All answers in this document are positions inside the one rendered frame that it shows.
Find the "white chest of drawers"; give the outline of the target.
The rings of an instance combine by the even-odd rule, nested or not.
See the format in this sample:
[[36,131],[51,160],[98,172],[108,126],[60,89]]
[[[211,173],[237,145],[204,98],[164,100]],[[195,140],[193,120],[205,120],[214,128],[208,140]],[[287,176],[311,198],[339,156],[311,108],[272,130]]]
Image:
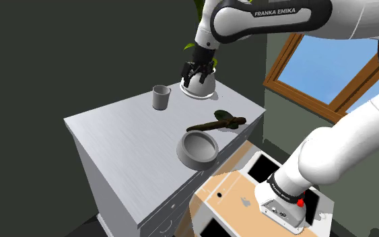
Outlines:
[[219,168],[253,132],[264,109],[222,83],[214,96],[196,100],[178,83],[165,110],[151,92],[65,119],[98,213],[111,237],[173,237],[193,193],[214,173],[187,168],[176,154],[193,126],[215,120],[216,110],[246,119],[236,130],[213,130]]

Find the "patterned robot stand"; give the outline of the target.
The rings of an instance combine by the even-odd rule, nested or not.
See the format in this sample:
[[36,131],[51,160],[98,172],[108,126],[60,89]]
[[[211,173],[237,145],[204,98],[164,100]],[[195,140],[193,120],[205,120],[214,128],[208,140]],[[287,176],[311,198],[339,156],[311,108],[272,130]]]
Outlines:
[[334,201],[312,187],[319,196],[313,224],[300,234],[292,234],[262,214],[254,195],[257,181],[248,171],[259,158],[275,159],[246,141],[194,193],[175,237],[202,237],[201,232],[215,219],[231,237],[330,237]]

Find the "wooden framed window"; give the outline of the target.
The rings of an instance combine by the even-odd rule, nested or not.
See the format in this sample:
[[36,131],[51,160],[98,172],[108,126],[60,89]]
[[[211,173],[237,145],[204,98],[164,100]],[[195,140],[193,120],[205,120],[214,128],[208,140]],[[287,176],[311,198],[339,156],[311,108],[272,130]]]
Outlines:
[[290,154],[309,132],[379,94],[377,49],[376,40],[267,36],[265,142]]

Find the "white pot with green plant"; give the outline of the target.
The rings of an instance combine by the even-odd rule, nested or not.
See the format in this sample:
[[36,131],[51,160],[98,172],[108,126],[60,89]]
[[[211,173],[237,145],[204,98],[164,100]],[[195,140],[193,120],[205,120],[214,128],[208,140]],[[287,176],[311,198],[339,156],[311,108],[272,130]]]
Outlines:
[[[195,43],[199,44],[200,46],[208,49],[215,49],[217,50],[219,48],[220,43],[216,41],[216,39],[213,37],[211,33],[210,28],[210,19],[211,14],[214,9],[214,7],[219,3],[219,0],[193,0],[197,9],[197,17],[199,20],[199,24],[197,26],[197,31],[195,34],[195,42],[187,44],[184,49],[188,49],[193,47]],[[214,70],[213,73],[208,75],[204,84],[199,83],[199,79],[201,74],[199,73],[200,66],[197,67],[197,74],[194,75],[191,78],[191,82],[189,83],[189,86],[186,88],[183,86],[184,80],[182,78],[181,80],[181,90],[191,98],[196,99],[207,99],[212,97],[214,91],[215,91],[215,66],[216,66],[216,60],[213,57],[214,61]]]

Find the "grey bowl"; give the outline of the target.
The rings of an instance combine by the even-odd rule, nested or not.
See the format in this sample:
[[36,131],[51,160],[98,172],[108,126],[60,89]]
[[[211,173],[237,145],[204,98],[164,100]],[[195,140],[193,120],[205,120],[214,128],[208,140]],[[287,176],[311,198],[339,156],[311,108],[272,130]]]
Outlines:
[[217,142],[204,131],[186,132],[179,140],[176,154],[188,168],[198,171],[210,169],[217,160]]

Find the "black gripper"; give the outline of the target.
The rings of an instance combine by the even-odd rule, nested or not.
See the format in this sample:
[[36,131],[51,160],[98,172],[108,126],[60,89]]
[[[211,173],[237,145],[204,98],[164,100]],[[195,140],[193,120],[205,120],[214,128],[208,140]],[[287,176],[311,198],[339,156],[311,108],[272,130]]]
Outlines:
[[199,73],[201,74],[199,83],[204,84],[208,75],[213,73],[215,49],[208,49],[195,43],[192,62],[185,62],[181,71],[181,77],[184,80],[184,87],[188,87],[191,78],[197,74],[197,67],[200,66]]

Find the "grey cup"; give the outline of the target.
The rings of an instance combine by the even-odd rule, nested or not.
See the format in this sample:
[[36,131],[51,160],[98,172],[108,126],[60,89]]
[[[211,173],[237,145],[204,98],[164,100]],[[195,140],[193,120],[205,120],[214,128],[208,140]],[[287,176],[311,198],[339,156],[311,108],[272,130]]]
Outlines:
[[152,106],[156,110],[165,110],[168,107],[171,89],[167,86],[156,85],[153,87]]

